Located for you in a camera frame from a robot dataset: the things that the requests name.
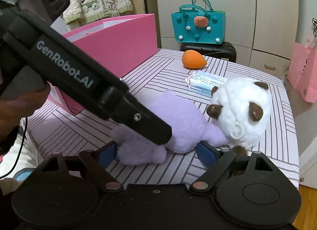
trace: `suitcase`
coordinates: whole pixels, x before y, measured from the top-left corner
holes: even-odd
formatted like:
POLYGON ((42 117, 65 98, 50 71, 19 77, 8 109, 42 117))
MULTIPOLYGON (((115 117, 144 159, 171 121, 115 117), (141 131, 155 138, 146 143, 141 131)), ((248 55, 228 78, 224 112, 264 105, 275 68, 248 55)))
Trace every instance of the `suitcase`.
POLYGON ((236 49, 229 42, 223 42, 222 44, 217 44, 217 45, 199 44, 199 43, 183 43, 180 47, 180 51, 186 51, 186 50, 195 50, 202 55, 222 58, 234 63, 237 60, 236 49))

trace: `cabinet drawer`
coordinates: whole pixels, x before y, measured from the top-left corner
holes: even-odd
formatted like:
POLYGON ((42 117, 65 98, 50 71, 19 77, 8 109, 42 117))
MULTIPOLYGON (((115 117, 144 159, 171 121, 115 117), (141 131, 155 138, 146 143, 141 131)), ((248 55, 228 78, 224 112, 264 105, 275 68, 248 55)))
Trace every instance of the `cabinet drawer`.
POLYGON ((289 63, 290 60, 288 59, 261 51, 252 50, 251 53, 250 67, 274 75, 278 78, 285 76, 289 63))

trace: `wardrobe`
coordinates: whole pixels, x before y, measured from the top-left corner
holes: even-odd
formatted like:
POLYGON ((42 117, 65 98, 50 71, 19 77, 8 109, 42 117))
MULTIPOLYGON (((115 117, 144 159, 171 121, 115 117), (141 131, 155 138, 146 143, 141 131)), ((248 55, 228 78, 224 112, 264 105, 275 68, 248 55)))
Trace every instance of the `wardrobe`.
MULTIPOLYGON (((162 48, 179 50, 171 14, 191 0, 157 0, 162 48)), ((237 63, 283 77, 292 56, 298 0, 210 0, 226 12, 225 41, 237 50, 237 63)), ((206 7, 204 0, 195 4, 206 7)))

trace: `brown plush ear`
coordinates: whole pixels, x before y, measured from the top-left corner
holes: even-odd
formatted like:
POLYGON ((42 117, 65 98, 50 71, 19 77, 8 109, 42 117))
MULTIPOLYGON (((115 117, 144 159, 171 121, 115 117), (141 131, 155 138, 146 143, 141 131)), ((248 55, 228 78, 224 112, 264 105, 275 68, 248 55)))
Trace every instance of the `brown plush ear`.
POLYGON ((218 119, 221 113, 223 106, 222 105, 209 105, 206 109, 207 115, 213 119, 218 119))
POLYGON ((263 116, 263 109, 258 104, 250 102, 249 113, 251 115, 252 121, 258 122, 263 116))
POLYGON ((211 90, 211 95, 213 95, 219 88, 217 86, 214 86, 211 90))
POLYGON ((265 89, 266 91, 268 90, 268 85, 267 85, 267 83, 264 83, 264 82, 255 82, 254 84, 257 85, 257 86, 259 86, 259 87, 261 87, 261 88, 263 88, 263 89, 265 89))

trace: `purple plush toy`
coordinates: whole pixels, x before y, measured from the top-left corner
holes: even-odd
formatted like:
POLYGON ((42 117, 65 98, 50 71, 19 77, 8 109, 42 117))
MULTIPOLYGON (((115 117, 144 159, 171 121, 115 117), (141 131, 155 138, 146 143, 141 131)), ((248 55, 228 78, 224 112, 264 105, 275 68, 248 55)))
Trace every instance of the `purple plush toy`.
POLYGON ((112 138, 119 145, 118 158, 122 164, 160 164, 166 159, 166 148, 186 153, 196 148, 200 141, 208 141, 214 147, 228 143, 220 128, 207 122, 191 100, 178 97, 172 91, 163 93, 148 109, 172 127, 172 138, 167 144, 158 146, 125 125, 118 126, 112 138))

